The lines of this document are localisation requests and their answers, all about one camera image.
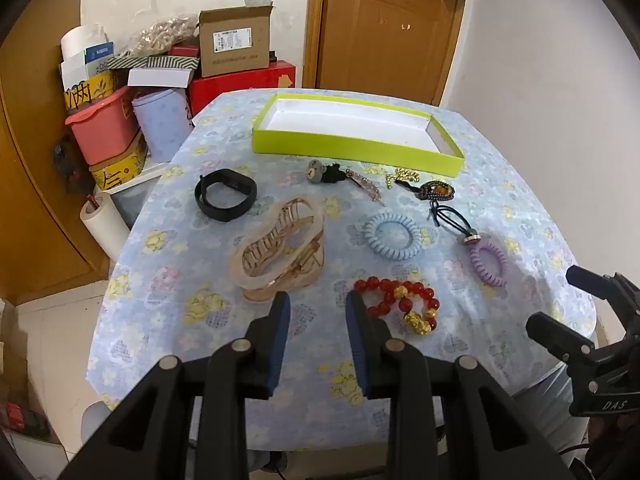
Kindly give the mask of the striped green white box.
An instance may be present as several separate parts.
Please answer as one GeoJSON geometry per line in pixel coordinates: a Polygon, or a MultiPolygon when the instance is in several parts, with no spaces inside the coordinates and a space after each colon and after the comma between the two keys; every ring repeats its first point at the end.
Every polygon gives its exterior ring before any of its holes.
{"type": "Polygon", "coordinates": [[[199,58],[178,55],[120,56],[107,62],[109,70],[132,70],[133,68],[170,68],[171,70],[196,70],[199,58]]]}

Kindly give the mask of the wooden wardrobe panel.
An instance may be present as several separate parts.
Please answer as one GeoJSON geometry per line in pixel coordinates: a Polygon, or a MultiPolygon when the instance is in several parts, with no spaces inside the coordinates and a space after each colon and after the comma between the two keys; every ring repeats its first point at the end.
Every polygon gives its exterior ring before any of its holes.
{"type": "Polygon", "coordinates": [[[49,37],[13,29],[1,47],[1,105],[32,201],[13,215],[4,258],[13,275],[3,296],[14,304],[106,278],[110,259],[80,220],[86,196],[55,167],[54,148],[70,132],[58,61],[49,37]]]}

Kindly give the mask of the white storage drawer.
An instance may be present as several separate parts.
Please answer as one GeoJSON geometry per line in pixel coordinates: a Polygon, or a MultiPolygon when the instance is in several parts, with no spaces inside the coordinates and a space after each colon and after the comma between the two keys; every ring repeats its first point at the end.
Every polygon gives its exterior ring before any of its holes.
{"type": "Polygon", "coordinates": [[[146,199],[167,168],[167,162],[150,160],[145,163],[137,177],[107,191],[129,229],[134,226],[146,199]]]}

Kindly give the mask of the yellow printed box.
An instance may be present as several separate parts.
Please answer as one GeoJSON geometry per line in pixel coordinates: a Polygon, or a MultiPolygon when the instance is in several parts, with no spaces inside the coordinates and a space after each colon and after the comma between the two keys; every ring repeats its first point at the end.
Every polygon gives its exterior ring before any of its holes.
{"type": "Polygon", "coordinates": [[[96,186],[102,191],[108,191],[141,174],[146,156],[148,156],[148,147],[141,130],[138,130],[126,151],[90,166],[89,171],[96,186]]]}

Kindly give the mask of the black wristband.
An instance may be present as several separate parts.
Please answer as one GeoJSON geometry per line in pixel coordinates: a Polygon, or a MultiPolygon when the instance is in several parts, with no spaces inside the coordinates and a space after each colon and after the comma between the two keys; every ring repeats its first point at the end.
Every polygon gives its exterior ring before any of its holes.
{"type": "Polygon", "coordinates": [[[198,178],[194,198],[209,219],[230,222],[250,211],[257,198],[257,184],[245,174],[224,168],[198,178]]]}

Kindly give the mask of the red gift box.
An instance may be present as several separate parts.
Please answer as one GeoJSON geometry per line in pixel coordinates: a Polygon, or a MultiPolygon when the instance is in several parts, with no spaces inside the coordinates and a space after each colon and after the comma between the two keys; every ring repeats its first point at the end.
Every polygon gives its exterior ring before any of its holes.
{"type": "Polygon", "coordinates": [[[286,61],[270,62],[268,67],[260,70],[198,77],[188,87],[191,112],[197,115],[223,93],[248,89],[293,88],[295,79],[296,67],[286,61]]]}

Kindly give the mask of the beige hair claw clip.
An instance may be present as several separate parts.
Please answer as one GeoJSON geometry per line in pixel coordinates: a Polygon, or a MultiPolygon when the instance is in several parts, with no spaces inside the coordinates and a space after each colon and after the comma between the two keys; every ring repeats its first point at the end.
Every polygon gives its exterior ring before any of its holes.
{"type": "Polygon", "coordinates": [[[312,284],[324,265],[323,228],[323,209],[313,198],[294,196],[273,204],[230,257],[232,284],[251,302],[312,284]]]}

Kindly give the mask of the light blue cylindrical container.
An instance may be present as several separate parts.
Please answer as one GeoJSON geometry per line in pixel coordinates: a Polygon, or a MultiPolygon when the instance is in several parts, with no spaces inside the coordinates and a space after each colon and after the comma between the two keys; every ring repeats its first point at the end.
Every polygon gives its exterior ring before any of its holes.
{"type": "Polygon", "coordinates": [[[194,128],[186,92],[140,91],[132,105],[154,162],[170,162],[194,128]]]}

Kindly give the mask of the white flat box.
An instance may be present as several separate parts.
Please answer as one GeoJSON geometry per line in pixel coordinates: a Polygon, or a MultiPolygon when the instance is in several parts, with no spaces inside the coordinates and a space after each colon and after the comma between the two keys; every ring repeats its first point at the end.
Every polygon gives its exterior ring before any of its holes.
{"type": "Polygon", "coordinates": [[[140,67],[129,71],[127,84],[129,87],[185,89],[192,76],[190,68],[140,67]]]}

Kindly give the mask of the small red box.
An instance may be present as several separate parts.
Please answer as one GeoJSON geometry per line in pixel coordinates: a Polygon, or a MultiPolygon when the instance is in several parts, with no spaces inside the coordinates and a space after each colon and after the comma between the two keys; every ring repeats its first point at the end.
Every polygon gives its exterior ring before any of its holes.
{"type": "Polygon", "coordinates": [[[180,58],[198,58],[200,56],[200,48],[195,44],[176,44],[171,47],[168,54],[180,56],[180,58]]]}

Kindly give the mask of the brown cardboard box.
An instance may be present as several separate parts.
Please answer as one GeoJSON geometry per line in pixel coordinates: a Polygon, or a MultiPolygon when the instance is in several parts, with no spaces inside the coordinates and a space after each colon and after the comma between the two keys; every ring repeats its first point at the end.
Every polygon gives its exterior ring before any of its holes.
{"type": "Polygon", "coordinates": [[[269,65],[272,4],[206,10],[198,17],[203,77],[269,65]]]}

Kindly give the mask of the pink rhinestone hair clip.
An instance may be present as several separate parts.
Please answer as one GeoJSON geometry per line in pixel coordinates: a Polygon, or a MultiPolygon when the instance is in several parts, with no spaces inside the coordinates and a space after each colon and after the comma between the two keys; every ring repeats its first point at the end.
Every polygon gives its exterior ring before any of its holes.
{"type": "Polygon", "coordinates": [[[382,201],[383,195],[373,181],[371,181],[367,177],[363,177],[362,174],[358,174],[358,172],[352,171],[351,169],[346,169],[345,174],[346,177],[348,177],[349,180],[352,181],[352,183],[355,183],[358,188],[361,188],[363,192],[365,192],[367,196],[370,197],[372,202],[377,202],[382,206],[385,206],[382,201]]]}

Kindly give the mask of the white blue carton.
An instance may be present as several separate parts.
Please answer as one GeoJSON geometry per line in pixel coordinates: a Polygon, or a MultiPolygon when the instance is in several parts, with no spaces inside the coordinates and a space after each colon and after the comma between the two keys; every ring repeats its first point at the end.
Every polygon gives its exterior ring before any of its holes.
{"type": "Polygon", "coordinates": [[[65,91],[107,70],[114,56],[114,44],[107,40],[99,24],[80,25],[68,32],[60,42],[63,61],[60,75],[65,91]]]}

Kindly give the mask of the lime green tray box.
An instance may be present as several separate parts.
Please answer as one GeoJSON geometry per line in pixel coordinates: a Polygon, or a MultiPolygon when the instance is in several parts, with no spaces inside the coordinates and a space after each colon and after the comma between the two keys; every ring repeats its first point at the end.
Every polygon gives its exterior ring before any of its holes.
{"type": "Polygon", "coordinates": [[[372,101],[278,93],[256,116],[258,154],[373,162],[455,177],[462,149],[432,114],[372,101]]]}

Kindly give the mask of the bag of beige items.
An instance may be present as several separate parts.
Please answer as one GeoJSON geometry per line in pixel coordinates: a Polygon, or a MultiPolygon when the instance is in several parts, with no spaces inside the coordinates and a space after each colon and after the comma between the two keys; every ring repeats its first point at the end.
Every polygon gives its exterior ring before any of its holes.
{"type": "Polygon", "coordinates": [[[196,14],[166,18],[136,32],[120,54],[135,58],[164,54],[176,44],[194,38],[197,31],[198,16],[196,14]]]}

